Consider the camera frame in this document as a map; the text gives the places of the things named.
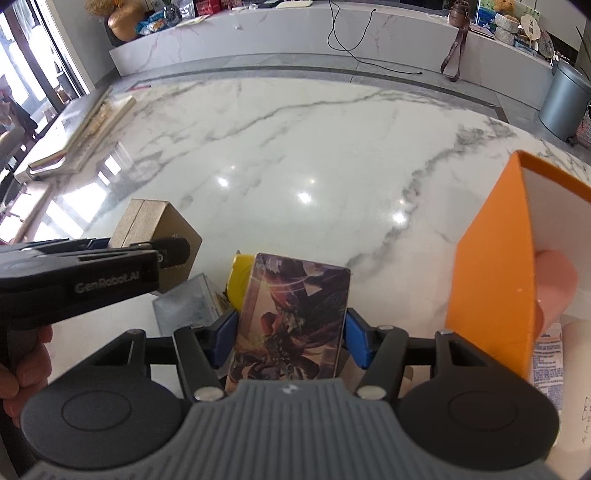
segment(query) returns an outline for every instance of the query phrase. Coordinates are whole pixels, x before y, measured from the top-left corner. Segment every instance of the gray trash can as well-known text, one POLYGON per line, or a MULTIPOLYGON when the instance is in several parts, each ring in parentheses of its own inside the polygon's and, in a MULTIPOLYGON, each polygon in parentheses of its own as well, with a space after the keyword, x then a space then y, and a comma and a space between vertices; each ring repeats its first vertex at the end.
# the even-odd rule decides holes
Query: gray trash can
POLYGON ((559 139, 567 141, 575 136, 591 101, 591 82, 564 60, 560 60, 553 73, 540 121, 559 139))

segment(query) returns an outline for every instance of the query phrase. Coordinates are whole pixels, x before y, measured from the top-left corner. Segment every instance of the beige box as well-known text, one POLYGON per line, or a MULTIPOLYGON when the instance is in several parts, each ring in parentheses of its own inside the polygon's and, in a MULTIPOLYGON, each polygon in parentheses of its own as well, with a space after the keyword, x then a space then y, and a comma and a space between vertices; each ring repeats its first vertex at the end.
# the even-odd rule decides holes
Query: beige box
POLYGON ((188 279, 203 241, 173 205, 163 200, 132 199, 111 235, 109 247, 128 247, 139 242, 169 237, 187 239, 191 253, 184 265, 160 271, 158 291, 164 293, 188 279))

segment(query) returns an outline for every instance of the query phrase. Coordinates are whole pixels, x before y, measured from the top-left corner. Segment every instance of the marble table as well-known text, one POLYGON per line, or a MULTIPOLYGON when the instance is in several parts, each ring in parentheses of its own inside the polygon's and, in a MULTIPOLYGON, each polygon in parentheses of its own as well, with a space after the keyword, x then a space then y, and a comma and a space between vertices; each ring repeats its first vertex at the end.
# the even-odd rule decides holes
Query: marble table
MULTIPOLYGON (((193 274, 224 285, 237 250, 345 265, 349 305, 415 336, 443 325, 456 244, 514 150, 589 181, 518 128, 396 90, 248 78, 133 95, 83 170, 54 179, 37 239, 109 236, 131 198, 168 200, 203 237, 193 274)), ((57 324, 54 377, 129 328, 158 335, 153 298, 57 324)))

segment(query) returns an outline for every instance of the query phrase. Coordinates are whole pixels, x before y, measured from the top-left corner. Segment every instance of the trading card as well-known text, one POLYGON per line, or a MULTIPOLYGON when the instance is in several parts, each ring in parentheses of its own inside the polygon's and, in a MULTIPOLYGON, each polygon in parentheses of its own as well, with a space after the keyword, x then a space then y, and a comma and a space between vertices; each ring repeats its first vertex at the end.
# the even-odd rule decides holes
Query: trading card
POLYGON ((226 390, 242 378, 334 377, 350 278, 347 268, 258 254, 226 390))

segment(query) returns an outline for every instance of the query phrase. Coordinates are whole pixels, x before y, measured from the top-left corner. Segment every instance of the floor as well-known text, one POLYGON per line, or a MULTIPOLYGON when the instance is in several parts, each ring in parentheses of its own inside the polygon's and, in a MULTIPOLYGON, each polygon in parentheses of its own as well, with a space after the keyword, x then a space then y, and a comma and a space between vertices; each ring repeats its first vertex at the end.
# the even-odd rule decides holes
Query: floor
POLYGON ((221 57, 130 75, 115 82, 113 87, 116 92, 122 92, 180 80, 265 76, 359 83, 428 96, 515 125, 591 164, 591 151, 555 137, 540 122, 535 108, 474 83, 462 80, 452 83, 440 73, 383 61, 366 63, 337 55, 287 53, 221 57))

